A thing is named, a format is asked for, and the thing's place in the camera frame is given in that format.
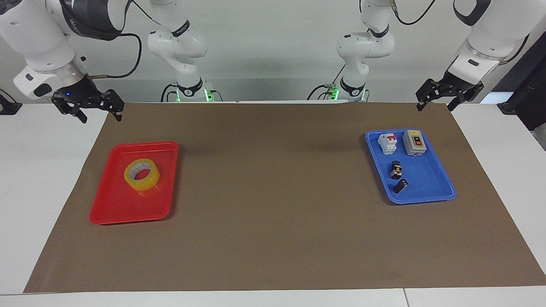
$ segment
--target yellow tape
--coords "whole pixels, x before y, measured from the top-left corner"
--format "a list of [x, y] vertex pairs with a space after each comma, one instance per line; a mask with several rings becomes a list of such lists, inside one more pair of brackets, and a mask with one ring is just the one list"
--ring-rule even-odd
[[[137, 174], [149, 169], [150, 173], [143, 179], [135, 180]], [[138, 159], [129, 164], [125, 169], [125, 181], [136, 191], [146, 191], [156, 186], [159, 182], [159, 169], [150, 159]]]

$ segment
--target black button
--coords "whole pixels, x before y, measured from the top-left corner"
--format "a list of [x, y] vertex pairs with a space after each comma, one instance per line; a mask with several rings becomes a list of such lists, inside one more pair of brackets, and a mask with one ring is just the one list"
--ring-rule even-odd
[[49, 84], [42, 83], [34, 90], [34, 94], [36, 97], [42, 97], [43, 95], [49, 94], [52, 90], [53, 89], [51, 86], [49, 86]]

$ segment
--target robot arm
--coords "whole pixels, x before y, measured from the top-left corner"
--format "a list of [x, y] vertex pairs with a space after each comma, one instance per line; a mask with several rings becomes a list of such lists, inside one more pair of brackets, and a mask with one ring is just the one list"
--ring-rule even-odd
[[210, 101], [210, 85], [193, 62], [206, 55], [205, 38], [191, 27], [178, 0], [150, 0], [150, 4], [155, 20], [168, 31], [151, 32], [148, 47], [175, 69], [179, 96], [186, 101]]
[[440, 97], [448, 105], [472, 101], [483, 89], [481, 79], [495, 69], [546, 15], [544, 0], [455, 0], [456, 16], [472, 27], [442, 80], [428, 79], [417, 91], [418, 110]]
[[[81, 3], [87, 3], [89, 7], [78, 7]], [[108, 16], [112, 11], [109, 10], [115, 11], [115, 5], [108, 5], [98, 14], [97, 20], [85, 20], [81, 13], [94, 9], [96, 2], [93, 0], [72, 1], [70, 6], [66, 2], [47, 0], [47, 5], [46, 10], [35, 0], [0, 3], [0, 34], [27, 62], [24, 70], [15, 77], [15, 86], [30, 99], [53, 94], [51, 100], [61, 113], [71, 114], [84, 123], [87, 117], [80, 109], [85, 108], [106, 110], [121, 120], [123, 100], [114, 90], [104, 93], [97, 90], [65, 36], [71, 29], [85, 37], [114, 39], [121, 33], [123, 25], [121, 29], [112, 30], [112, 22], [106, 22], [105, 18], [110, 20]]]
[[389, 32], [392, 13], [390, 0], [364, 1], [361, 20], [368, 31], [345, 35], [337, 42], [337, 54], [346, 64], [344, 74], [336, 84], [340, 90], [339, 99], [361, 100], [370, 71], [363, 60], [385, 57], [393, 52], [394, 37]]

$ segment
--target table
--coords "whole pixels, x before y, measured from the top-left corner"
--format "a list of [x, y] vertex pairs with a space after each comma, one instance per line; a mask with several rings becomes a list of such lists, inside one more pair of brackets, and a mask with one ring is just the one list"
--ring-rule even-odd
[[[86, 113], [86, 125], [42, 104], [0, 118], [1, 294], [22, 293], [107, 115]], [[502, 115], [494, 105], [462, 105], [453, 115], [546, 271], [546, 206], [539, 171], [546, 152], [517, 117]], [[29, 188], [35, 192], [26, 193]], [[546, 287], [513, 287], [32, 294], [0, 296], [0, 305], [542, 306], [545, 300]]]

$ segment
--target black electrical component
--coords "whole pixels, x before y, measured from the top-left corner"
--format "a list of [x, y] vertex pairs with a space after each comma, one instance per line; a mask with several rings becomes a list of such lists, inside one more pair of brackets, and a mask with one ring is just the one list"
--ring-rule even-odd
[[402, 165], [400, 161], [393, 161], [390, 164], [390, 177], [396, 180], [402, 178]]
[[402, 190], [406, 188], [407, 186], [408, 186], [408, 181], [406, 179], [402, 179], [398, 181], [398, 183], [394, 186], [393, 192], [398, 194], [402, 192]]

